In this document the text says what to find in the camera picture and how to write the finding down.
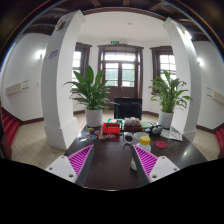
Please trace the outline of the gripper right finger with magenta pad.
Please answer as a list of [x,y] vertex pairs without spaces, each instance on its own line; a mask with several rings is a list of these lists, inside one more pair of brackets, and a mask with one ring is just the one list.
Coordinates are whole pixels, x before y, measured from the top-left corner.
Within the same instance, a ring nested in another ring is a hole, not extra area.
[[179,168],[166,156],[157,157],[137,145],[132,146],[132,157],[143,184],[155,182],[179,171]]

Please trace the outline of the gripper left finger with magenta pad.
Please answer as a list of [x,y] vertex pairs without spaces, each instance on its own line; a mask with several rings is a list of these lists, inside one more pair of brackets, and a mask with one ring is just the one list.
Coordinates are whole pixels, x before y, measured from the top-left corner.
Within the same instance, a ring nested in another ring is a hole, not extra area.
[[69,156],[59,156],[46,171],[84,186],[94,156],[94,145],[86,146]]

